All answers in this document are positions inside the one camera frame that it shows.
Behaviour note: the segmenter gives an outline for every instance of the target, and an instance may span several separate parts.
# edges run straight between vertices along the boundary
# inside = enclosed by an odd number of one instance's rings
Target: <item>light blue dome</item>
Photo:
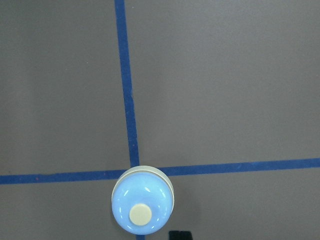
[[[118,224],[136,235],[152,234],[168,221],[173,210],[173,194],[167,183],[158,175],[139,171],[124,177],[116,185],[112,196],[112,212]],[[147,224],[136,225],[130,211],[136,205],[151,210]]]

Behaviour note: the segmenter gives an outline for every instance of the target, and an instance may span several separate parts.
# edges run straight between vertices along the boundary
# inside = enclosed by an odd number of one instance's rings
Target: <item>gray surface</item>
[[[0,16],[0,174],[129,168],[114,2],[1,1]]]
[[[115,180],[0,186],[1,240],[101,240],[135,237],[111,211]]]
[[[126,4],[140,161],[320,156],[320,1]]]
[[[320,157],[320,1],[126,1],[141,163]],[[0,175],[125,169],[113,1],[0,2]],[[320,169],[171,177],[168,231],[314,240]],[[0,239],[135,239],[115,180],[0,186]]]
[[[320,169],[171,177],[175,206],[168,223],[194,240],[316,240]]]

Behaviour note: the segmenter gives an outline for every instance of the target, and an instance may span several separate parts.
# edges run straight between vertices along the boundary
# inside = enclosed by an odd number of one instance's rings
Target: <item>blue tape line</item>
[[[320,158],[224,163],[193,166],[171,166],[160,167],[159,169],[168,176],[184,176],[199,174],[226,174],[310,168],[320,168]],[[112,180],[118,179],[120,175],[124,172],[125,169],[108,171],[64,172],[49,175],[2,175],[0,176],[0,185]]]
[[[139,166],[139,152],[135,118],[135,105],[131,81],[125,1],[114,0],[114,6],[116,16],[116,28],[118,34],[119,57],[126,118],[126,130],[128,135],[130,166],[135,167]]]
[[[2,175],[0,185],[39,184],[118,179],[126,170],[64,172],[55,174]]]
[[[226,174],[257,171],[275,171],[290,169],[320,168],[320,158],[256,161],[209,165],[172,166],[159,168],[167,176],[183,176],[197,174]]]
[[[145,235],[135,235],[135,240],[145,240]]]

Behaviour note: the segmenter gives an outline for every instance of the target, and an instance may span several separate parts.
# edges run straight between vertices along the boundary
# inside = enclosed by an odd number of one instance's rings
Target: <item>beige knob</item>
[[[129,213],[130,220],[137,226],[147,225],[152,217],[151,209],[148,205],[139,203],[134,205]]]

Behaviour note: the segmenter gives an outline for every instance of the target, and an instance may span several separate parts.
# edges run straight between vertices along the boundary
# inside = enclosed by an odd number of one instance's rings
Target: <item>painter's tape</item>
[[[167,176],[183,176],[197,174],[225,174],[309,168],[320,168],[320,158],[172,166],[160,167],[159,169]]]
[[[135,235],[135,240],[145,240],[145,235]]]
[[[224,164],[192,165],[160,167],[167,176],[184,176],[200,174],[227,174],[258,171],[276,171],[292,169],[320,168],[320,158],[279,160],[279,161],[256,161]],[[36,184],[77,181],[97,181],[118,179],[126,170],[108,171],[81,171],[64,172],[50,175],[27,174],[27,175],[2,175],[0,185],[4,184]]]
[[[137,140],[137,128],[135,117],[135,104],[133,99],[130,57],[127,36],[126,11],[124,0],[114,0],[116,29],[118,35],[119,57],[121,68],[122,89],[128,135],[130,166],[139,166],[139,152]]]
[[[55,174],[2,175],[0,185],[40,184],[118,179],[126,170],[63,172]]]

